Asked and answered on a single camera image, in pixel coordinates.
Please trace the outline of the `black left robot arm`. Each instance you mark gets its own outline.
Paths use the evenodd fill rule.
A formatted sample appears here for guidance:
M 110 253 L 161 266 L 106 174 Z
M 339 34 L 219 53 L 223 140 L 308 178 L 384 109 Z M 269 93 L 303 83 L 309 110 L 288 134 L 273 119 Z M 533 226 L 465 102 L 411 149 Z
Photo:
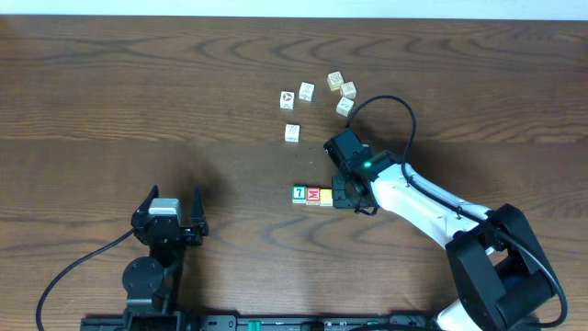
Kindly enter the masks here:
M 199 329 L 199 318 L 178 308 L 185 252 L 202 245 L 209 234 L 198 189 L 193 193 L 189 224 L 182 225 L 181 219 L 180 201 L 161 198 L 157 187 L 132 214 L 133 234 L 149 247 L 149 255 L 132 260 L 123 272 L 124 330 Z

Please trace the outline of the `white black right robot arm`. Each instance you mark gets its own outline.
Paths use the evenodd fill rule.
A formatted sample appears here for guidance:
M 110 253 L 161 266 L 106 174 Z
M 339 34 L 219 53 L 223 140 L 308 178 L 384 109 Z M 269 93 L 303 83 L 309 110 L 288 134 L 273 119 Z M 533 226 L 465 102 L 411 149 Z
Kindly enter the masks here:
M 557 278 L 525 215 L 462 200 L 420 176 L 396 154 L 373 154 L 351 130 L 324 144 L 339 170 L 333 206 L 412 223 L 447 254 L 458 299 L 434 319 L 443 330 L 514 330 L 554 297 Z

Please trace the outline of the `red M wooden block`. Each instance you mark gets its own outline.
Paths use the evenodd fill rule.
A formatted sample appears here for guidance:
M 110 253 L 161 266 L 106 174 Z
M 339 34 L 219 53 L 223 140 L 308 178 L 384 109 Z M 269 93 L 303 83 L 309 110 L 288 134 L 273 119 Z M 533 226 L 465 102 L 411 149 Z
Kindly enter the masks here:
M 318 206 L 321 204 L 321 189 L 306 187 L 306 204 Z

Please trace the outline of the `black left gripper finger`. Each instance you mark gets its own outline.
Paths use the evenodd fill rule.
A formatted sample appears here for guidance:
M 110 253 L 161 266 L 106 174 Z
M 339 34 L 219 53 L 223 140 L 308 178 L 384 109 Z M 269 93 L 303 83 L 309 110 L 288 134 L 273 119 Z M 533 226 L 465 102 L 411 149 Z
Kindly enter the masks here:
M 157 199 L 158 197 L 159 197 L 159 189 L 158 189 L 157 185 L 154 185 L 152 187 L 151 191 L 149 192 L 149 194 L 147 195 L 147 197 L 145 198 L 145 200 L 140 204 L 140 206 L 136 210 L 136 213 L 137 214 L 148 214 L 149 208 L 150 208 L 153 200 Z
M 195 227 L 201 230 L 204 230 L 206 228 L 206 216 L 202 208 L 200 192 L 198 187 L 195 187 L 194 189 L 190 212 L 190 221 Z

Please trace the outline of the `yellow top wooden block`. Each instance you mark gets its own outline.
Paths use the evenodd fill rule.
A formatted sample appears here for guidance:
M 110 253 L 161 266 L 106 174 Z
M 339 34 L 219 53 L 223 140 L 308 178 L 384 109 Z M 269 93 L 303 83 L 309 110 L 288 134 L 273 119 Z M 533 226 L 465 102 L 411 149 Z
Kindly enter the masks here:
M 330 188 L 321 188 L 320 189 L 320 205 L 322 207 L 332 207 L 333 206 L 333 191 Z

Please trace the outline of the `green 7 wooden block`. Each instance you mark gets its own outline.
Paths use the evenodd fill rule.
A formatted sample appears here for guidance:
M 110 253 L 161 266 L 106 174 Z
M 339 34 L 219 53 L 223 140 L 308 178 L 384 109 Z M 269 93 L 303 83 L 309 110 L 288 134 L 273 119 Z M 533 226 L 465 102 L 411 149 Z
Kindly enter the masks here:
M 304 186 L 292 187 L 292 202 L 294 204 L 305 204 L 307 201 L 307 188 Z

